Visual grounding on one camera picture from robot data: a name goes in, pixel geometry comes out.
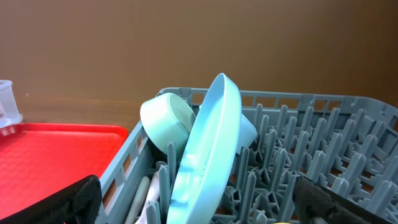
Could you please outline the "mint green bowl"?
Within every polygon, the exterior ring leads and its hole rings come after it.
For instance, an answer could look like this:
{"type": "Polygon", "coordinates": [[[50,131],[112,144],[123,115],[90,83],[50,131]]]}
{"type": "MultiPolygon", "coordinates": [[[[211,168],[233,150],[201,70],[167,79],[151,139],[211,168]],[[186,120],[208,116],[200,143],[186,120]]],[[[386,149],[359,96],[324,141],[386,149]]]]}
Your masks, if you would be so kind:
{"type": "Polygon", "coordinates": [[[196,115],[188,103],[174,93],[164,93],[145,101],[140,108],[142,126],[153,144],[163,153],[173,142],[182,157],[196,115]]]}

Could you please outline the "light blue bowl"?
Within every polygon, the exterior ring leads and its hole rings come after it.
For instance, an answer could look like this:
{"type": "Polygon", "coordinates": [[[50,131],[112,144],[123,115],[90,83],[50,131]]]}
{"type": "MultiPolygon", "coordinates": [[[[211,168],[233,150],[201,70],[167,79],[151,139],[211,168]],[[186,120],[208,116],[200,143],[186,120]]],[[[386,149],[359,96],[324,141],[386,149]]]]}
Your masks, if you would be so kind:
{"type": "Polygon", "coordinates": [[[236,153],[240,154],[242,148],[244,147],[248,148],[254,142],[256,137],[257,137],[256,128],[247,119],[247,117],[245,117],[245,115],[242,114],[236,153]]]}

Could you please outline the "white plastic fork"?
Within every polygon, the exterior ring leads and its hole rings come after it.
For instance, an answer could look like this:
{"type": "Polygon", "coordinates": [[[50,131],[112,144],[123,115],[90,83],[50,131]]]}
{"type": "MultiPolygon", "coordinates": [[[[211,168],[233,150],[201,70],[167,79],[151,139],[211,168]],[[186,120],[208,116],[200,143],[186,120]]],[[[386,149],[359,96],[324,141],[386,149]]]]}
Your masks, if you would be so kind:
{"type": "Polygon", "coordinates": [[[147,196],[145,199],[145,203],[142,208],[142,212],[140,217],[138,218],[136,224],[147,224],[147,212],[146,209],[149,206],[149,202],[158,201],[160,195],[159,190],[159,171],[156,171],[152,176],[149,189],[147,191],[147,196]]]}

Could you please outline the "white plastic spoon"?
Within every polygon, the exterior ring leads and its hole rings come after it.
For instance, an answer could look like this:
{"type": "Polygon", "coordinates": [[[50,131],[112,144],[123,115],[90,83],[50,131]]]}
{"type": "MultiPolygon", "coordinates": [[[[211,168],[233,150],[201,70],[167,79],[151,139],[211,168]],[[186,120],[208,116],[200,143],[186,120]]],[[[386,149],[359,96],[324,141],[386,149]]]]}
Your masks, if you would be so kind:
{"type": "Polygon", "coordinates": [[[144,202],[147,197],[147,193],[150,186],[150,179],[147,176],[144,176],[139,182],[138,188],[136,190],[136,194],[132,201],[131,207],[127,214],[124,224],[133,224],[139,212],[141,211],[144,202]]]}

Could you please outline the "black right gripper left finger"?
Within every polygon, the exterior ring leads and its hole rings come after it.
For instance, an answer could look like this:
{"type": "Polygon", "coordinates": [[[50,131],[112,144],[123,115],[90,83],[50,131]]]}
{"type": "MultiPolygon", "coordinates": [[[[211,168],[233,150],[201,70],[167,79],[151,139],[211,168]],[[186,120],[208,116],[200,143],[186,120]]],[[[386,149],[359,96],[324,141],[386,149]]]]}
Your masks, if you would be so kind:
{"type": "Polygon", "coordinates": [[[1,219],[1,224],[94,224],[102,203],[96,175],[65,187],[47,198],[1,219]]]}

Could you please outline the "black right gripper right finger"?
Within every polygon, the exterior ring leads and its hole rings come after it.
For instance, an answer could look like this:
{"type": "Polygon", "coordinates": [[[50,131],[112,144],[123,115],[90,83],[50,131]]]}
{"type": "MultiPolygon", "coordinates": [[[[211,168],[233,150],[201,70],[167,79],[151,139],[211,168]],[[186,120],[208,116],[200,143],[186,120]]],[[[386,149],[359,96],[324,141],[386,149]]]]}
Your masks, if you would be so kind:
{"type": "Polygon", "coordinates": [[[389,223],[304,176],[295,179],[294,205],[301,224],[389,223]]]}

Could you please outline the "light blue plate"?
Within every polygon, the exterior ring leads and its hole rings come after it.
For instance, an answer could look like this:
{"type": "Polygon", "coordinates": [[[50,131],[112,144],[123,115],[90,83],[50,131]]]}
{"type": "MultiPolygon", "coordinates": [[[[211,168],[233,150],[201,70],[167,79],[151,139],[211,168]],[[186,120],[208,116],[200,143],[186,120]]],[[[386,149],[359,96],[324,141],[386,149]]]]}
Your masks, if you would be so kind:
{"type": "Polygon", "coordinates": [[[185,147],[167,224],[211,221],[233,166],[242,115],[236,84],[220,73],[208,89],[185,147]]]}

